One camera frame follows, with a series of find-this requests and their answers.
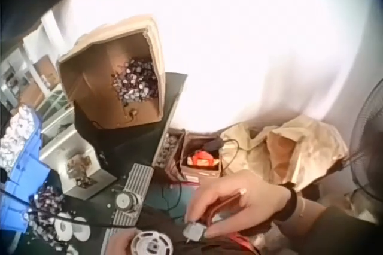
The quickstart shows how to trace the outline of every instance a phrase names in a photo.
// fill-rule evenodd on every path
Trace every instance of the white bobbin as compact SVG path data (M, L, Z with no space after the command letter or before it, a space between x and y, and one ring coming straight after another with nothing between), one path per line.
M136 212L140 204L139 195L133 192L121 192L115 198L116 207L126 213Z
M76 221L86 222L83 217L74 218ZM73 226L73 235L77 238L77 240L81 242L85 242L90 238L90 227L88 225L77 225L72 224Z
M143 231L131 243L132 255L172 255L173 244L169 237L156 231Z
M58 216L70 219L68 213L59 213ZM54 221L54 228L57 232L57 238L61 241L69 241L73 236L72 223L56 219Z

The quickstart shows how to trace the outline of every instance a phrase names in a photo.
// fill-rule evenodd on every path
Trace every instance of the fan guard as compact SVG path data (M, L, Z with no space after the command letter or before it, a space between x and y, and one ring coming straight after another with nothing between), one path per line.
M383 80L359 112L350 149L353 181L367 195L383 202Z

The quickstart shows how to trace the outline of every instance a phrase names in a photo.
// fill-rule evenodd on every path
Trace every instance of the red component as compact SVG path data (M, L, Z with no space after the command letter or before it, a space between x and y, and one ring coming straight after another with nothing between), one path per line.
M198 161L207 161L208 164L207 165L201 165L201 164L198 164ZM211 155L210 153L208 152L205 152L205 151L197 151L193 157L191 158L191 161L193 162L193 165L194 166L214 166L214 157L213 155Z

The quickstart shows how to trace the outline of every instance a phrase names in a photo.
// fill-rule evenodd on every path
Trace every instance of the cardboard tray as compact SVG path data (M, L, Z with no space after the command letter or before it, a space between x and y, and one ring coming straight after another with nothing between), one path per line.
M182 153L183 144L184 144L185 130L169 128L168 134L176 135L179 137L179 139L178 139L175 150L170 156L168 162L166 163L165 172L171 180L174 180L174 181L183 180L182 175L180 173L180 160L181 160L181 153Z
M201 135L193 132L186 132L183 149L181 152L180 170L187 181L202 183L206 179L215 179L221 176L222 163L218 164L218 169L209 170L205 168L192 168L187 166L187 156L191 151L200 149L205 143L216 139L216 135Z
M151 59L158 82L158 99L133 102L124 108L111 75L131 59ZM165 67L159 33L149 15L103 25L83 35L57 63L63 90L100 129L159 122L165 100ZM129 112L137 110L132 119Z

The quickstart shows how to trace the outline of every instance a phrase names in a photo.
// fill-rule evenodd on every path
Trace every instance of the dark table surface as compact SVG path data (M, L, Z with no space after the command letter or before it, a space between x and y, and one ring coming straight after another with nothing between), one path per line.
M165 107L161 122L118 130L93 130L90 132L98 132L93 138L86 138L86 134L81 134L78 129L81 125L76 123L79 133L93 146L96 145L98 150L104 152L107 157L108 167L118 180L87 201L66 196L66 211L74 210L76 211L76 216L82 216L87 221L105 224L112 222L111 216L115 211L115 191L123 188L127 175L134 163L152 164L163 134L166 133L177 106L186 78L187 76L184 74L166 73ZM60 186L57 172L51 171L48 183ZM70 244L80 254L99 254L104 234L105 229L92 227L91 237L87 242L71 239ZM45 244L45 242L31 240L31 238L32 235L22 235L15 253L60 254Z

